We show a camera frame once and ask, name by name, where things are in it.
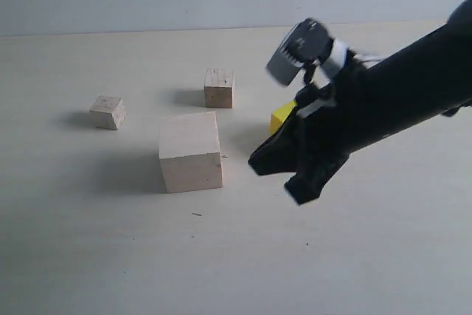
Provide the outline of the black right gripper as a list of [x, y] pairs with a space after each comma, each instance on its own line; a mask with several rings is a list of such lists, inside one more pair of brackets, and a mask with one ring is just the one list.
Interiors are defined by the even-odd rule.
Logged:
[[321, 88], [312, 82], [317, 65], [304, 66], [304, 86], [285, 123], [249, 156], [258, 176], [295, 173], [284, 183], [303, 205], [318, 199], [325, 185], [349, 159], [347, 146], [372, 122], [367, 67], [348, 52], [337, 74]]

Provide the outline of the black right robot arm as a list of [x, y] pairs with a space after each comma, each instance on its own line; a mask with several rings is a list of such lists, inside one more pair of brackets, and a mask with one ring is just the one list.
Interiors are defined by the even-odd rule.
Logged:
[[306, 18], [283, 38], [266, 69], [281, 86], [302, 74], [303, 87], [286, 120], [248, 163], [258, 176], [289, 173], [285, 190], [306, 204], [352, 153], [471, 105], [471, 0], [377, 63]]

